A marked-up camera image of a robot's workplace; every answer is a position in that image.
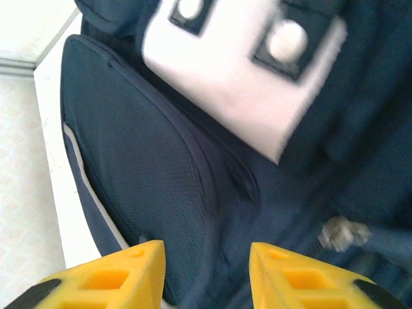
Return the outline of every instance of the white button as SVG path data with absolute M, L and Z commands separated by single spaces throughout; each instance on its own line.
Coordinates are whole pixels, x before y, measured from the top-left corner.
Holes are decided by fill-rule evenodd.
M 300 24 L 284 19 L 274 25 L 266 44 L 273 58 L 280 62 L 293 62 L 306 50 L 308 35 Z
M 186 19 L 195 19 L 203 8 L 203 0 L 180 0 L 179 12 Z

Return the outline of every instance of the metal buckle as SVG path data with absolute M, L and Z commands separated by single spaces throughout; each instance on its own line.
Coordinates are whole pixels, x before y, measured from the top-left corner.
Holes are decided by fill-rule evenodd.
M 351 245 L 361 246 L 371 236 L 371 232 L 365 224 L 351 222 L 343 216 L 330 219 L 322 228 L 318 237 L 322 247 L 336 252 L 344 252 Z

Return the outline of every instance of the white label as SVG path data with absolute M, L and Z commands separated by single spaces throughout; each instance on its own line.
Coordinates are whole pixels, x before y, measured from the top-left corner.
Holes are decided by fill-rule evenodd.
M 170 23 L 174 4 L 174 0 L 163 0 L 149 23 L 145 63 L 220 124 L 278 163 L 330 72 L 346 38 L 345 23 L 334 20 L 296 84 L 250 60 L 273 0 L 217 0 L 200 37 Z

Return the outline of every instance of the tiled floor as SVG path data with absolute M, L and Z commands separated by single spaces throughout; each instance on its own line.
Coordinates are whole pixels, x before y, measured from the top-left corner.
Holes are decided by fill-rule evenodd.
M 64 268 L 34 81 L 0 77 L 0 308 Z

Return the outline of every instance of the black mesh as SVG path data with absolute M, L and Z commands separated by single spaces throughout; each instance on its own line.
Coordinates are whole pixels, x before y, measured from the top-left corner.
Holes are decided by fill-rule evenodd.
M 159 109 L 93 51 L 68 44 L 62 76 L 63 118 L 93 188 L 130 245 L 139 236 L 165 241 L 165 296 L 178 302 L 204 243 L 203 187 L 191 152 Z

